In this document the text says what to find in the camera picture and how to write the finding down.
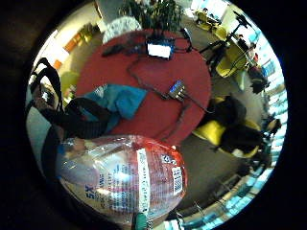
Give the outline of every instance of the white label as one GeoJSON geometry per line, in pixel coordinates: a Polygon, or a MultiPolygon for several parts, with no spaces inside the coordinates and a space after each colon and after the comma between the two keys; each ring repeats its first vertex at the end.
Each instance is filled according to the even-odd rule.
{"type": "Polygon", "coordinates": [[[139,183],[139,212],[148,214],[151,204],[151,180],[145,149],[137,151],[138,183],[139,183]]]}
{"type": "Polygon", "coordinates": [[[182,191],[182,173],[180,167],[172,168],[174,180],[174,195],[182,191]]]}

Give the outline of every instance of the floor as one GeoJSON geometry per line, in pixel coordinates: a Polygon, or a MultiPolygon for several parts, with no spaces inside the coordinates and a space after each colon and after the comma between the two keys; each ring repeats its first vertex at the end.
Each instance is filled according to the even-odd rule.
{"type": "MultiPolygon", "coordinates": [[[[210,32],[197,27],[196,23],[187,16],[183,17],[181,25],[189,30],[193,46],[199,50],[217,39],[210,32]]],[[[102,34],[96,34],[89,43],[84,43],[74,49],[68,60],[60,67],[59,75],[66,71],[80,73],[87,58],[96,47],[102,44],[102,37],[102,34]]],[[[210,51],[202,55],[208,58],[210,51]]],[[[245,90],[241,90],[233,78],[223,79],[219,76],[212,76],[212,97],[232,93],[247,107],[247,118],[260,124],[264,113],[262,97],[260,94],[255,95],[251,92],[248,76],[245,77],[245,86],[245,90]]],[[[193,134],[186,138],[179,147],[188,172],[187,193],[177,207],[177,210],[183,215],[190,213],[189,210],[195,205],[195,202],[202,207],[212,203],[213,195],[221,186],[221,181],[227,180],[238,172],[244,162],[231,155],[216,152],[212,148],[209,142],[193,134]]]]}

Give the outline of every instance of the bottle label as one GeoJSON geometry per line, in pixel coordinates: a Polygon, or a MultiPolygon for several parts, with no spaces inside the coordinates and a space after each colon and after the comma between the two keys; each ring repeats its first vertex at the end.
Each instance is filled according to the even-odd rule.
{"type": "Polygon", "coordinates": [[[151,205],[151,180],[148,169],[148,161],[145,149],[140,149],[137,152],[138,166],[138,181],[139,181],[139,211],[148,214],[151,205]]]}

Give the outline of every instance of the yellow chair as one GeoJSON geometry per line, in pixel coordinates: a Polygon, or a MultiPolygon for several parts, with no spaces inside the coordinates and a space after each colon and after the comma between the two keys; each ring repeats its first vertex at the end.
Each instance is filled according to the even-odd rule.
{"type": "MultiPolygon", "coordinates": [[[[213,104],[218,104],[222,102],[224,98],[218,97],[211,99],[211,102],[213,104]]],[[[256,123],[254,123],[251,120],[245,119],[244,125],[247,127],[254,128],[258,131],[261,130],[260,126],[258,126],[256,123]]],[[[203,126],[197,127],[192,133],[196,135],[197,137],[201,138],[202,140],[209,141],[214,146],[219,146],[222,140],[222,135],[225,132],[226,127],[222,126],[220,123],[218,123],[215,120],[211,120],[204,124],[203,126]]],[[[250,158],[252,157],[257,151],[259,150],[259,147],[255,147],[252,151],[240,156],[241,158],[250,158]]],[[[232,154],[232,152],[228,152],[223,150],[222,148],[219,148],[219,151],[226,153],[226,154],[232,154]]]]}
{"type": "Polygon", "coordinates": [[[227,38],[227,30],[224,26],[216,26],[216,27],[213,27],[213,34],[219,39],[219,40],[223,40],[225,41],[226,38],[227,38]]]}
{"type": "Polygon", "coordinates": [[[216,67],[216,72],[223,78],[232,76],[237,70],[245,69],[247,54],[233,41],[230,41],[225,55],[216,67]]]}
{"type": "Polygon", "coordinates": [[[80,74],[73,72],[73,71],[67,71],[64,72],[59,80],[60,80],[60,91],[62,93],[63,97],[63,105],[67,106],[69,103],[69,98],[72,96],[70,92],[70,88],[77,86],[78,80],[79,80],[80,74]]]}
{"type": "Polygon", "coordinates": [[[213,24],[208,22],[207,14],[203,11],[197,12],[198,20],[201,22],[198,27],[205,31],[211,31],[213,24]]]}

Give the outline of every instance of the black backpack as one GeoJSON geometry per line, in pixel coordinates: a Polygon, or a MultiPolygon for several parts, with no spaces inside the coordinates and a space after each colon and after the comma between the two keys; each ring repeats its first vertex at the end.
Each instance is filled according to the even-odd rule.
{"type": "Polygon", "coordinates": [[[238,149],[243,153],[249,153],[256,146],[260,146],[262,140],[261,131],[239,124],[229,127],[223,133],[219,147],[228,152],[238,149]]]}
{"type": "Polygon", "coordinates": [[[219,122],[224,127],[232,127],[242,123],[247,115],[246,107],[231,95],[226,96],[221,103],[210,102],[208,109],[214,112],[206,113],[199,127],[211,120],[219,122]]]}

